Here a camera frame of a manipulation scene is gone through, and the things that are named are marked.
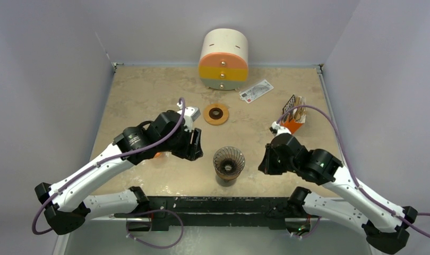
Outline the clear glass dripper cone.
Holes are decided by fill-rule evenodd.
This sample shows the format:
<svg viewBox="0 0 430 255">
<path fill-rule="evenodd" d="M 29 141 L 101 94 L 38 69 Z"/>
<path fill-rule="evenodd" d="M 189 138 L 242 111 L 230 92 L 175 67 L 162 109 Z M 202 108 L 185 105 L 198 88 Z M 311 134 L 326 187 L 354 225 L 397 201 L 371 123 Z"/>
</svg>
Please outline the clear glass dripper cone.
<svg viewBox="0 0 430 255">
<path fill-rule="evenodd" d="M 225 180 L 236 179 L 245 167 L 245 157 L 235 147 L 222 147 L 213 156 L 213 166 L 220 178 Z"/>
</svg>

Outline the glass carafe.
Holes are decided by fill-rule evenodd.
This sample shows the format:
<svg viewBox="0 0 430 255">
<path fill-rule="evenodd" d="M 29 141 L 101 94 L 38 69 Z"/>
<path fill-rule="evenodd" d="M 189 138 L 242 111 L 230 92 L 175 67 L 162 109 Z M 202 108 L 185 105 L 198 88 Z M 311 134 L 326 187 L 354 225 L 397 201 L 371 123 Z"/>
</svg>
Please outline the glass carafe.
<svg viewBox="0 0 430 255">
<path fill-rule="evenodd" d="M 236 183 L 236 181 L 237 181 L 237 179 L 225 180 L 225 179 L 220 178 L 218 175 L 216 175 L 216 176 L 215 176 L 215 179 L 216 179 L 216 181 L 217 181 L 218 185 L 219 185 L 219 186 L 222 186 L 222 187 L 229 187 L 229 186 L 232 186 L 232 185 L 234 185 L 234 184 Z"/>
</svg>

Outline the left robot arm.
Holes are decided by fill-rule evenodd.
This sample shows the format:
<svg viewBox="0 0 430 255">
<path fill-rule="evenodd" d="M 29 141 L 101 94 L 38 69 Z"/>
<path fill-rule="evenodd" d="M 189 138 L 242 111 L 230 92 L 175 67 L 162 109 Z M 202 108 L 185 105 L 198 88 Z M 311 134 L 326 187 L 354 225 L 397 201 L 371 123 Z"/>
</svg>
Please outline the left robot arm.
<svg viewBox="0 0 430 255">
<path fill-rule="evenodd" d="M 32 232 L 41 235 L 54 231 L 64 235 L 86 220 L 101 216 L 144 216 L 149 199 L 140 187 L 101 196 L 92 193 L 116 175 L 154 158 L 159 152 L 169 152 L 189 161 L 202 157 L 201 130 L 193 127 L 199 116 L 197 107 L 162 112 L 154 121 L 125 128 L 99 156 L 71 176 L 54 184 L 38 184 L 35 193 L 41 207 L 33 219 Z"/>
</svg>

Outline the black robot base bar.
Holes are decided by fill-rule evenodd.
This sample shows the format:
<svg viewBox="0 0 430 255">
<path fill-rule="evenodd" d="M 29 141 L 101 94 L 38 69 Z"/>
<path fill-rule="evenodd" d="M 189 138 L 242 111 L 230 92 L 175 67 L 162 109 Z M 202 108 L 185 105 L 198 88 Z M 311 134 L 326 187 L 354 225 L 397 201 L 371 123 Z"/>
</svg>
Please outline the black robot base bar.
<svg viewBox="0 0 430 255">
<path fill-rule="evenodd" d="M 150 196 L 133 212 L 116 218 L 145 218 L 153 231 L 171 226 L 266 227 L 306 232 L 317 216 L 292 205 L 287 197 L 170 197 Z"/>
</svg>

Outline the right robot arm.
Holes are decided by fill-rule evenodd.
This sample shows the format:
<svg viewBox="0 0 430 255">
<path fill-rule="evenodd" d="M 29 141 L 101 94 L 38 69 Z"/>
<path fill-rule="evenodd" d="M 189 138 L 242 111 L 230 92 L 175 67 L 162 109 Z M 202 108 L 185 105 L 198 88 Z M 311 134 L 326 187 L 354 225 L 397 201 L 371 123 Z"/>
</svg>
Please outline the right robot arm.
<svg viewBox="0 0 430 255">
<path fill-rule="evenodd" d="M 307 150 L 293 135 L 279 134 L 266 144 L 258 169 L 267 175 L 295 173 L 343 199 L 334 201 L 298 186 L 288 200 L 292 215 L 320 216 L 351 228 L 386 254 L 396 254 L 407 245 L 410 237 L 407 229 L 415 222 L 417 210 L 398 206 L 363 182 L 354 181 L 349 169 L 328 151 Z"/>
</svg>

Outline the orange coffee filter box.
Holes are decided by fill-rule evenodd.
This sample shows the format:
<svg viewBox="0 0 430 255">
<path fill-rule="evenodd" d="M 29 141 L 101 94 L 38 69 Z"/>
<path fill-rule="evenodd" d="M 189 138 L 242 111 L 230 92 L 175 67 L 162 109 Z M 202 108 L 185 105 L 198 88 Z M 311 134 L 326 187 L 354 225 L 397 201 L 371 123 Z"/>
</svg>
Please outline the orange coffee filter box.
<svg viewBox="0 0 430 255">
<path fill-rule="evenodd" d="M 287 110 L 292 107 L 305 104 L 305 97 L 293 94 L 282 109 L 283 117 L 280 121 L 280 125 L 287 128 L 292 134 L 294 134 L 305 123 L 307 112 L 305 107 L 295 108 L 288 113 Z"/>
</svg>

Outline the white printed packet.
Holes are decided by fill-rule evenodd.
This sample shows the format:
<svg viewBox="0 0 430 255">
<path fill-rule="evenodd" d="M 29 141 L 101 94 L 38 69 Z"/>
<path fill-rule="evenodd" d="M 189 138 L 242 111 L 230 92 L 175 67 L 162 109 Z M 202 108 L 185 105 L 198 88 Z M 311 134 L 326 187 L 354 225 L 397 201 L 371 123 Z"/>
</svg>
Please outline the white printed packet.
<svg viewBox="0 0 430 255">
<path fill-rule="evenodd" d="M 245 91 L 240 92 L 239 98 L 249 104 L 273 89 L 274 86 L 266 79 L 263 79 L 247 88 Z"/>
</svg>

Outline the round three-drawer storage box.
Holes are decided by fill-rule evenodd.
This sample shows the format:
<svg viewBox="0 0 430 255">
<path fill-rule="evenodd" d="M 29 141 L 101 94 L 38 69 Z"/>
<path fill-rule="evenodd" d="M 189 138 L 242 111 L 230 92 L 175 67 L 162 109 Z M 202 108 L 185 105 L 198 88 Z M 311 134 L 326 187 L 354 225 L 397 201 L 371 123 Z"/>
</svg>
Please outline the round three-drawer storage box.
<svg viewBox="0 0 430 255">
<path fill-rule="evenodd" d="M 199 78 L 207 88 L 239 90 L 248 77 L 248 40 L 240 31 L 218 28 L 203 40 Z"/>
</svg>

